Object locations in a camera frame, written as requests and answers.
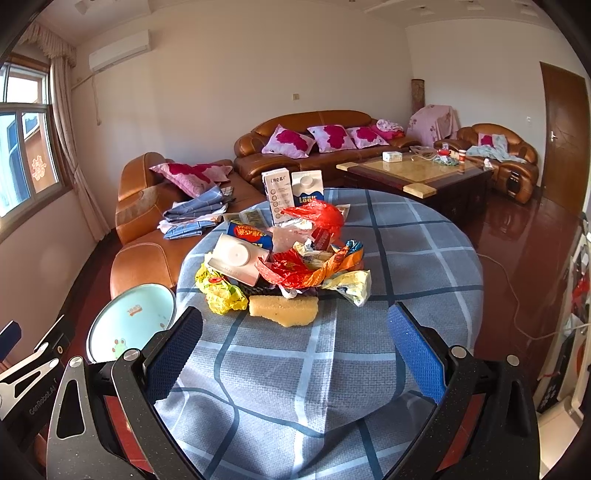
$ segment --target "air conditioner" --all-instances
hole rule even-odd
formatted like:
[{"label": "air conditioner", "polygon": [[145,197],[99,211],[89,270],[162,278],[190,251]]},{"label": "air conditioner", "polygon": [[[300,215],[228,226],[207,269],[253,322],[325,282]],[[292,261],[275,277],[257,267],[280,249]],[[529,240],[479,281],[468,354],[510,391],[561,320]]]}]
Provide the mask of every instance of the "air conditioner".
[{"label": "air conditioner", "polygon": [[90,71],[102,72],[107,68],[150,51],[150,32],[144,30],[122,38],[88,55]]}]

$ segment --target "brown leather sofa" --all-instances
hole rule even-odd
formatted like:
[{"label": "brown leather sofa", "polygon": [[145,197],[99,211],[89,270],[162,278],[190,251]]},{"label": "brown leather sofa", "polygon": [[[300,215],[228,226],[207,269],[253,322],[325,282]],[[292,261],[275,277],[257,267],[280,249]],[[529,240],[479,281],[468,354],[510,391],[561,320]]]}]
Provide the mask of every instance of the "brown leather sofa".
[{"label": "brown leather sofa", "polygon": [[[175,287],[183,260],[202,238],[166,240],[158,230],[163,213],[172,207],[173,202],[189,200],[179,188],[150,170],[150,167],[164,162],[173,161],[159,153],[146,153],[130,161],[121,174],[115,225],[123,248],[117,253],[111,269],[111,298],[144,283]],[[215,163],[232,165],[231,160]],[[265,196],[238,173],[233,171],[228,178],[230,182],[222,186],[234,187],[235,198],[228,212],[240,212],[265,200]]]},{"label": "brown leather sofa", "polygon": [[369,147],[361,150],[341,150],[330,153],[319,153],[318,145],[314,145],[309,158],[293,160],[283,155],[262,154],[277,125],[312,136],[309,127],[318,125],[343,125],[345,128],[364,127],[374,124],[376,120],[367,113],[356,110],[324,110],[317,112],[291,113],[267,120],[255,127],[250,133],[240,137],[234,145],[234,168],[240,176],[263,192],[261,174],[275,168],[287,168],[292,171],[322,170],[325,187],[342,187],[343,172],[336,166],[348,161],[360,161],[376,157],[384,151],[403,151],[420,142],[412,138],[396,138],[389,146]]},{"label": "brown leather sofa", "polygon": [[[438,140],[435,148],[441,148],[448,143],[454,150],[468,150],[478,145],[478,134],[505,135],[507,138],[507,150],[511,155],[523,158],[527,163],[516,161],[500,162],[491,159],[493,168],[494,187],[499,192],[505,193],[520,203],[527,203],[531,198],[540,171],[538,169],[538,154],[534,147],[525,142],[519,135],[508,128],[497,124],[475,124],[471,127],[464,127],[457,131],[457,140]],[[472,157],[471,159],[480,166],[484,165],[484,158]]]}]

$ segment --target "window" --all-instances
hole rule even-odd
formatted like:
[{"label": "window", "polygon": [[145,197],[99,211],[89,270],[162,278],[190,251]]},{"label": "window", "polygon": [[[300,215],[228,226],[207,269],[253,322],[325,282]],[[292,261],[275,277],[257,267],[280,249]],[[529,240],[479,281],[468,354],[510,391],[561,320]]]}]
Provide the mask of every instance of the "window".
[{"label": "window", "polygon": [[47,71],[0,68],[0,240],[65,190],[49,104]]}]

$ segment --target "yellow sponge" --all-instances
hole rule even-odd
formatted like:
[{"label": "yellow sponge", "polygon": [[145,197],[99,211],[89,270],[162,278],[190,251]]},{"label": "yellow sponge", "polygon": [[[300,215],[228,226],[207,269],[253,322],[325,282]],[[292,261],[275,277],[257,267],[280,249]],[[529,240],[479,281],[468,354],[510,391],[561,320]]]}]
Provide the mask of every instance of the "yellow sponge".
[{"label": "yellow sponge", "polygon": [[252,317],[263,317],[284,327],[308,325],[318,314],[318,297],[286,299],[270,295],[253,295],[249,299]]}]

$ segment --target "wooden coffee table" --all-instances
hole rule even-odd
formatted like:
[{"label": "wooden coffee table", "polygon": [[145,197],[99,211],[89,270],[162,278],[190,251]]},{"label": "wooden coffee table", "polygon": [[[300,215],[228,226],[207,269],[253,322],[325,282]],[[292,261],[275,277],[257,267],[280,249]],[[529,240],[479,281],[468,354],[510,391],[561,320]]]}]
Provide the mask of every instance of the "wooden coffee table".
[{"label": "wooden coffee table", "polygon": [[433,208],[457,225],[485,210],[493,173],[469,160],[464,165],[452,167],[411,153],[404,154],[402,162],[387,163],[376,157],[336,167],[344,172],[345,187],[379,190],[411,198]]}]

